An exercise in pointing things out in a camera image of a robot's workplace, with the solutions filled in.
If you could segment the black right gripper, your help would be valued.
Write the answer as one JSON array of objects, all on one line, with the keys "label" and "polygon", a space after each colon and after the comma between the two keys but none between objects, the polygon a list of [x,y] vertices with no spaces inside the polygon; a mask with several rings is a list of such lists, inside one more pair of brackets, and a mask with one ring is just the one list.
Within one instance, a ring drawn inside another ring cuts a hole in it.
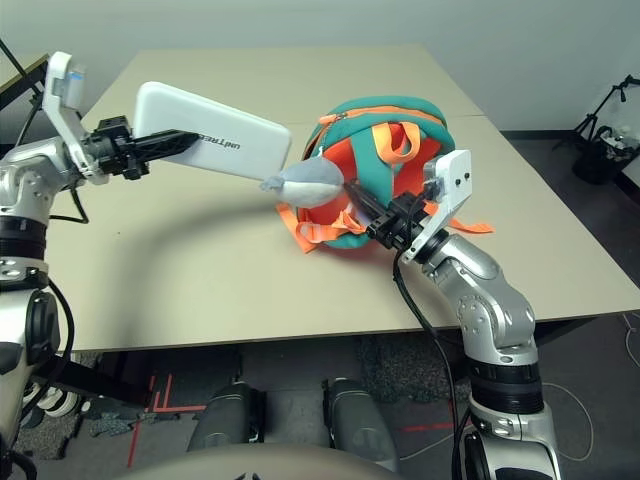
[{"label": "black right gripper", "polygon": [[429,217],[423,195],[402,194],[384,206],[358,183],[347,183],[344,190],[368,221],[369,238],[389,250],[406,250],[422,231],[420,222]]}]

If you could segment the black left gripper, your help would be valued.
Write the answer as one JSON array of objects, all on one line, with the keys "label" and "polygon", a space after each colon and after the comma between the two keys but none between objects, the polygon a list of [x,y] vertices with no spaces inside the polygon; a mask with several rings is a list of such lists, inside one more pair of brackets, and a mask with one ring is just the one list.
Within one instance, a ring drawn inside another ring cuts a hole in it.
[{"label": "black left gripper", "polygon": [[200,140],[200,135],[166,130],[133,140],[125,116],[103,119],[89,136],[89,150],[100,170],[139,180],[149,173],[146,162],[179,155]]}]

